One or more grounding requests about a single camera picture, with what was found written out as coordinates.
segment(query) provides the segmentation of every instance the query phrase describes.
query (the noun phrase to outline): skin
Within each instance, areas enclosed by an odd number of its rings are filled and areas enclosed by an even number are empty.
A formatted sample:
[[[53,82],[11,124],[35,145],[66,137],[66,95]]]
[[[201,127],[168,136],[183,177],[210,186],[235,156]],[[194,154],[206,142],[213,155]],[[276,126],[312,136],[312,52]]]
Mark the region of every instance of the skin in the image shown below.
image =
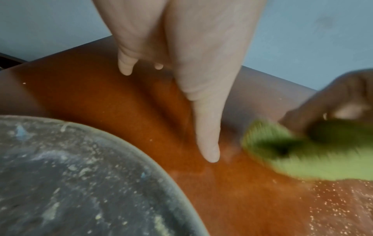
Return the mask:
[[[373,70],[359,70],[336,78],[280,123],[295,133],[304,133],[315,121],[340,118],[373,122]]]
[[[220,157],[220,121],[266,0],[93,0],[118,44],[118,67],[139,59],[173,70],[191,101],[198,147]]]

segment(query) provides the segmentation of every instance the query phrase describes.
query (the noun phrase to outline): green cloth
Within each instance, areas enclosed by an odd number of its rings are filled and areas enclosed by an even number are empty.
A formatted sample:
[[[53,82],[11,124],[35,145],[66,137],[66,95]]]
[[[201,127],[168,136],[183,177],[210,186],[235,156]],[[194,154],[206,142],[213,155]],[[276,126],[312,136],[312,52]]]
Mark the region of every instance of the green cloth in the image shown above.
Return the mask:
[[[309,130],[298,137],[279,124],[256,121],[241,145],[250,156],[291,177],[373,180],[373,126],[335,119]]]

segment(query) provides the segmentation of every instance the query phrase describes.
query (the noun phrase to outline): wall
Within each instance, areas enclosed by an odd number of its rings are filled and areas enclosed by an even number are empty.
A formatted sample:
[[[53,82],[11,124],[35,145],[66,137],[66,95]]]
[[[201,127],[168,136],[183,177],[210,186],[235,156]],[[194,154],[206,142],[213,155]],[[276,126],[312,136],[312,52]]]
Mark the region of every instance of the wall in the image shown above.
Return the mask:
[[[373,66],[372,0],[268,0],[244,65],[314,89]],[[33,60],[110,35],[89,0],[0,0],[0,52]]]

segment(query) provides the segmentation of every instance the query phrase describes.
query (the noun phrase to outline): blue paint stain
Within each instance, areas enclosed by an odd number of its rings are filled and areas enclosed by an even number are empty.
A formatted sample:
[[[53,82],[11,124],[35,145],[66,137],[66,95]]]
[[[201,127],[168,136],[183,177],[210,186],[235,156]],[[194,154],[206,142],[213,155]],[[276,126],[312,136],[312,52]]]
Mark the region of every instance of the blue paint stain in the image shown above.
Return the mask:
[[[28,132],[21,125],[17,125],[16,132],[16,138],[19,141],[25,141],[30,138]]]

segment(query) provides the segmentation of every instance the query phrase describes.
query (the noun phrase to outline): table surface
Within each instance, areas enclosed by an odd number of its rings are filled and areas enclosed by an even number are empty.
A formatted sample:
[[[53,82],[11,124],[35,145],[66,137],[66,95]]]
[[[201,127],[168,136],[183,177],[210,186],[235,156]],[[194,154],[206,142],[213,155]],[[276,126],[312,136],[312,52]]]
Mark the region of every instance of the table surface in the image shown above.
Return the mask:
[[[305,182],[257,164],[239,137],[258,116],[276,120],[314,93],[242,68],[228,98],[221,160],[206,162],[189,102],[168,71],[120,74],[112,38],[0,72],[0,114],[86,124],[135,145],[176,181],[212,236],[373,235],[373,184]]]

